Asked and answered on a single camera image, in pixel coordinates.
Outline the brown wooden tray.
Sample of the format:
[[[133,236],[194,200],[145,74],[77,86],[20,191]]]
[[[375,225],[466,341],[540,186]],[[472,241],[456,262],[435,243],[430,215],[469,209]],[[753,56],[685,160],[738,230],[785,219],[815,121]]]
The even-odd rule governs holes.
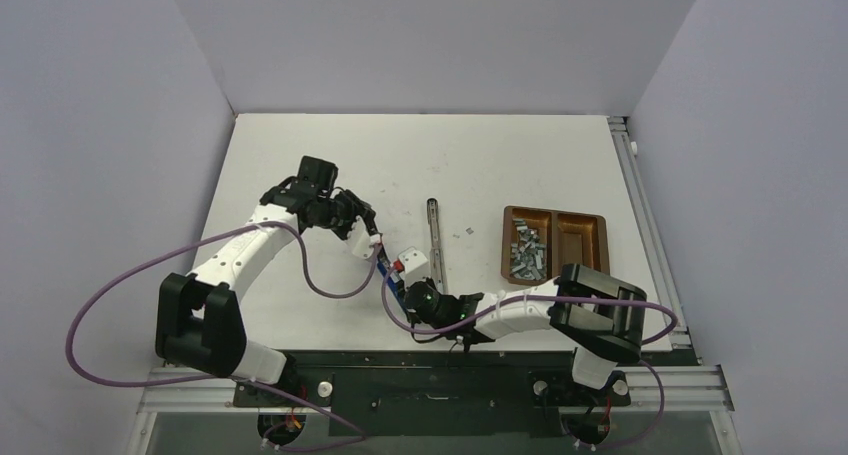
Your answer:
[[[524,281],[509,275],[510,243],[516,238],[513,219],[523,218],[539,228],[547,244],[547,275],[543,281]],[[515,285],[538,285],[560,274],[567,264],[584,265],[609,274],[607,223],[601,215],[510,205],[503,211],[501,276]]]

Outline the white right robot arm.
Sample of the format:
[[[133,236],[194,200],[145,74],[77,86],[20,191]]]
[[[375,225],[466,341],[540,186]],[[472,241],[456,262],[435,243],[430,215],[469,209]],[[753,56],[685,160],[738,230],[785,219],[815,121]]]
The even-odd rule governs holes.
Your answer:
[[[641,357],[646,293],[583,265],[566,264],[559,276],[514,292],[454,296],[439,292],[429,278],[402,279],[411,321],[461,338],[466,346],[543,330],[572,340],[576,348],[565,389],[579,403],[599,396],[618,365]]]

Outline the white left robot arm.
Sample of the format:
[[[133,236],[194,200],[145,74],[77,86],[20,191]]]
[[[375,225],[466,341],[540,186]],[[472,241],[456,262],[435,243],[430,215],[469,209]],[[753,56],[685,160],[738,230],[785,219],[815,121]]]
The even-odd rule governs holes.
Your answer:
[[[274,405],[298,390],[294,358],[249,340],[241,301],[249,287],[289,243],[310,228],[331,231],[358,259],[371,264],[382,249],[373,207],[337,189],[335,164],[305,156],[296,175],[259,199],[245,227],[186,275],[172,273],[159,289],[155,352],[164,360],[219,378],[259,382]]]

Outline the pile of grey staples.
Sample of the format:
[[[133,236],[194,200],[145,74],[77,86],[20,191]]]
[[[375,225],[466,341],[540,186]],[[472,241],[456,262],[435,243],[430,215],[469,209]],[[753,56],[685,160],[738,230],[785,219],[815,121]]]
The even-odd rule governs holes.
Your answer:
[[[547,275],[547,244],[539,228],[523,218],[513,219],[516,238],[510,243],[509,275],[524,281],[543,281]]]

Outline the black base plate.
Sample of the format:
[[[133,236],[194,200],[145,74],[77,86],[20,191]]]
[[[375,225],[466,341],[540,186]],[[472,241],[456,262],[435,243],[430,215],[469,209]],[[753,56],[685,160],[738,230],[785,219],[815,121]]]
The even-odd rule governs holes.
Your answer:
[[[298,351],[292,394],[336,412],[332,437],[558,437],[593,427],[635,395],[591,393],[571,380],[566,352]]]

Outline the aluminium rail frame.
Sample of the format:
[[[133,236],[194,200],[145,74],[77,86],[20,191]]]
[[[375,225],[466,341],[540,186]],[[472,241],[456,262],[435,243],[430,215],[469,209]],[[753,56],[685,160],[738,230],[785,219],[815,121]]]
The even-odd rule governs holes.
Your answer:
[[[202,237],[248,220],[261,193],[297,171],[303,155],[335,163],[338,182],[371,203],[386,249],[428,250],[425,199],[441,206],[449,289],[513,290],[500,275],[507,205],[601,215],[607,222],[612,275],[673,308],[680,326],[648,353],[672,355],[688,328],[659,231],[642,193],[635,149],[620,117],[480,114],[242,114],[224,155]],[[468,235],[471,227],[474,234]],[[413,342],[382,311],[376,281],[366,292],[332,301],[308,290],[296,243],[283,250],[246,299],[251,339],[286,349],[409,349]],[[729,395],[666,387],[663,421],[641,442],[612,453],[742,454],[729,411],[675,405],[671,395]]]

